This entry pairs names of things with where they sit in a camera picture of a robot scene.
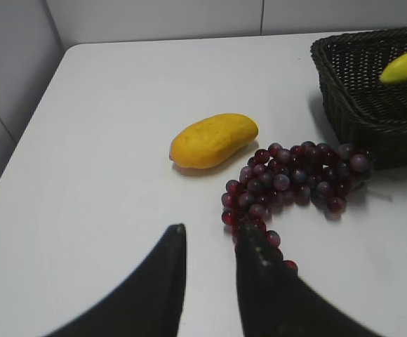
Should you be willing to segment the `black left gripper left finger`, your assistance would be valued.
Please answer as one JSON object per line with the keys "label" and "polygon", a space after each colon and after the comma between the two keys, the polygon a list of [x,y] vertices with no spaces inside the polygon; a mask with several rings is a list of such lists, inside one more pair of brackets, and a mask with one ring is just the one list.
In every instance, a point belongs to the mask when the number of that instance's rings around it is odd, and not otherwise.
{"label": "black left gripper left finger", "polygon": [[118,287],[49,336],[177,336],[186,279],[186,229],[170,225]]}

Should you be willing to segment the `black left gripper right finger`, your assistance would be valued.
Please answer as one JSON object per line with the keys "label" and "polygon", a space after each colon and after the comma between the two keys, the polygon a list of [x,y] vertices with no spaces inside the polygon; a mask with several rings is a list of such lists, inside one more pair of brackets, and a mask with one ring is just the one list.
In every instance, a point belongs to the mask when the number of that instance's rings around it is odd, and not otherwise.
{"label": "black left gripper right finger", "polygon": [[375,336],[286,266],[252,225],[239,230],[236,289],[245,336]]}

